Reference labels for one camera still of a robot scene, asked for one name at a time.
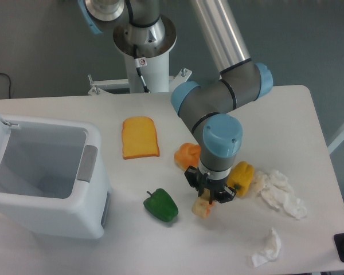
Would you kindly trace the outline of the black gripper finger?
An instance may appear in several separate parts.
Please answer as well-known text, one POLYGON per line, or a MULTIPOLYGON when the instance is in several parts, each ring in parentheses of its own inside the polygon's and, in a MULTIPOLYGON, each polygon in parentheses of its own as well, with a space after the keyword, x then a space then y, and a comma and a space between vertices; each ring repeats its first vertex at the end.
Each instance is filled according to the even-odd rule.
POLYGON ((199 169, 189 166, 184 172, 184 175, 190 187, 194 188, 198 192, 198 197, 200 197, 204 193, 204 187, 199 169))
POLYGON ((227 186, 225 186, 222 190, 211 190, 209 203, 227 203, 232 201, 235 198, 236 194, 237 190, 235 188, 227 186))

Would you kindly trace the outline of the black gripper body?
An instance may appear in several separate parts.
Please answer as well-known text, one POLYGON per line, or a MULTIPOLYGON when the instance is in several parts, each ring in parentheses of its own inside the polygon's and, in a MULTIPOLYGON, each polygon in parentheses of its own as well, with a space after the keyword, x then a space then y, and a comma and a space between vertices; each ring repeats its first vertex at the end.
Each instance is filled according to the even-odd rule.
POLYGON ((226 186, 229 170, 225 171, 211 171, 203 170, 201 173, 201 181, 204 189, 222 190, 226 186))

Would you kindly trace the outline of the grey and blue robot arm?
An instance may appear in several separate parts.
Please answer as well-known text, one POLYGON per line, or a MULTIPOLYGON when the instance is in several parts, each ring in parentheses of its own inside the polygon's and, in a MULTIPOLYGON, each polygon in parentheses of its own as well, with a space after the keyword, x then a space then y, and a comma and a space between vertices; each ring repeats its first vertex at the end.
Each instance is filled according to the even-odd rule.
POLYGON ((272 90, 270 70, 254 63, 227 1, 192 1, 220 79, 203 88, 196 82, 178 84, 169 76, 169 53, 177 34, 160 12, 158 1, 80 1, 89 26, 100 34, 112 29, 124 55, 131 93, 171 91, 171 104, 201 147, 197 167, 185 177, 210 202, 233 200, 237 188, 227 184, 241 147, 243 129, 230 112, 272 90))

